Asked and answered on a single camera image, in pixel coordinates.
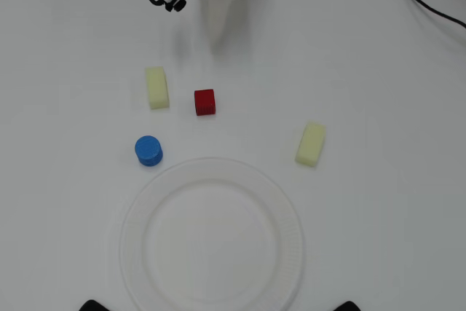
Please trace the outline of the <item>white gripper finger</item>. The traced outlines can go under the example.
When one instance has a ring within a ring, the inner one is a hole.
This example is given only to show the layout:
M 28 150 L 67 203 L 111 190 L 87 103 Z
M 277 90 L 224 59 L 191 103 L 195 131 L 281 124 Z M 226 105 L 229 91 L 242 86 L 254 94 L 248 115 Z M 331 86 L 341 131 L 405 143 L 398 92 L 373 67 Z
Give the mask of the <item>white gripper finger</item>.
M 223 45 L 230 8 L 236 0 L 200 0 L 202 30 L 209 49 L 214 53 Z

